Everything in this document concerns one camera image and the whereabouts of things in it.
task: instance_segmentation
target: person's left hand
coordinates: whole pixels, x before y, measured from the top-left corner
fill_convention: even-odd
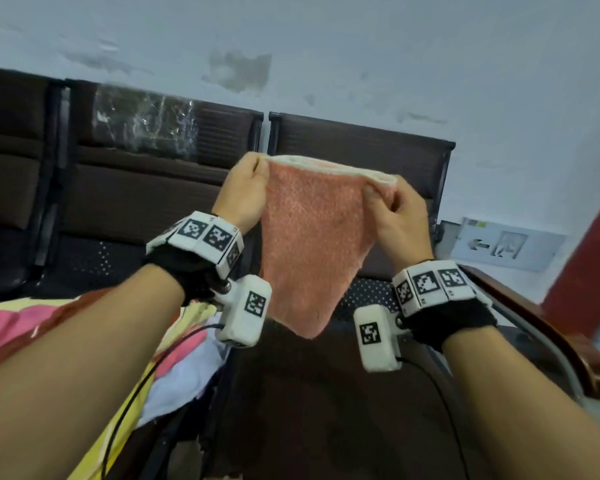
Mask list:
[[[269,162],[264,154],[245,154],[226,177],[212,212],[245,235],[260,220],[268,181]]]

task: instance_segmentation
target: clear plastic tape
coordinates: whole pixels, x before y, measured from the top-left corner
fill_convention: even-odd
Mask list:
[[[94,138],[105,146],[195,158],[198,126],[192,99],[100,84],[91,124]]]

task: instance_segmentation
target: light blue fabric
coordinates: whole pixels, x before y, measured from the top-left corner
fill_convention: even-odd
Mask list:
[[[214,322],[216,317],[209,318],[208,323]],[[208,329],[204,342],[153,383],[136,428],[201,397],[211,377],[223,366],[228,348],[216,340],[215,329]]]

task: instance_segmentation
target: black wristband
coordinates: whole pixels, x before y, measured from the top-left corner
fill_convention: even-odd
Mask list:
[[[424,308],[408,317],[406,323],[414,339],[442,352],[444,341],[456,332],[496,326],[498,322],[478,299],[465,299]]]
[[[163,244],[147,254],[144,263],[160,266],[180,284],[185,294],[182,306],[192,299],[208,301],[214,297],[207,275],[212,278],[216,266],[195,253]]]

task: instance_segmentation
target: black cable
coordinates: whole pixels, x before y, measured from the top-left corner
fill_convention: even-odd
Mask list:
[[[466,465],[466,459],[464,458],[464,452],[462,451],[462,445],[460,444],[460,435],[458,435],[458,430],[456,428],[456,423],[454,422],[454,417],[451,414],[451,409],[449,409],[449,405],[447,403],[447,400],[445,399],[444,394],[442,394],[442,389],[440,389],[440,386],[438,385],[438,382],[434,379],[434,377],[431,375],[431,373],[426,370],[423,366],[421,366],[418,363],[412,362],[408,359],[405,359],[403,357],[396,357],[395,358],[398,362],[404,362],[404,363],[408,363],[411,364],[412,366],[416,367],[417,369],[423,371],[427,377],[429,379],[431,379],[431,382],[433,383],[433,386],[436,387],[436,390],[438,391],[438,395],[440,396],[440,399],[442,400],[442,404],[444,405],[446,411],[447,411],[447,415],[449,416],[449,423],[451,423],[451,429],[454,432],[454,437],[456,439],[456,444],[458,446],[458,452],[460,453],[460,460],[462,461],[462,467],[464,469],[464,478],[466,480],[470,480],[469,478],[469,468]]]
[[[177,340],[176,342],[172,343],[169,346],[169,348],[167,348],[167,350],[164,351],[164,353],[162,354],[162,357],[160,357],[160,359],[158,359],[158,361],[156,361],[156,363],[153,364],[153,367],[151,368],[151,370],[149,371],[149,373],[147,375],[145,375],[145,377],[140,381],[140,384],[138,384],[136,386],[136,390],[131,395],[131,399],[129,399],[127,405],[125,406],[125,409],[122,411],[122,414],[120,415],[120,418],[118,418],[118,422],[116,423],[116,427],[113,428],[113,432],[111,433],[111,437],[109,438],[109,443],[107,443],[107,449],[104,451],[104,457],[102,459],[102,472],[101,472],[101,475],[100,475],[101,480],[105,480],[105,477],[107,476],[107,464],[109,462],[109,455],[111,454],[111,448],[113,446],[113,440],[115,439],[116,434],[118,433],[118,430],[120,429],[120,425],[122,424],[122,421],[124,420],[125,416],[127,415],[129,409],[131,408],[131,404],[134,403],[134,401],[136,400],[136,397],[138,397],[138,394],[140,394],[140,391],[142,391],[142,388],[144,387],[144,385],[146,384],[146,382],[153,375],[153,373],[158,368],[158,366],[160,366],[160,364],[164,361],[164,359],[166,359],[168,357],[168,355],[170,355],[174,350],[176,350],[176,348],[181,343],[183,343],[186,339],[188,339],[190,337],[193,337],[195,334],[197,334],[197,333],[199,333],[199,332],[201,332],[203,330],[206,330],[208,328],[222,329],[222,328],[224,328],[224,325],[222,325],[220,323],[211,324],[211,325],[204,325],[204,326],[202,326],[200,328],[195,329],[191,333],[186,334],[183,338]]]

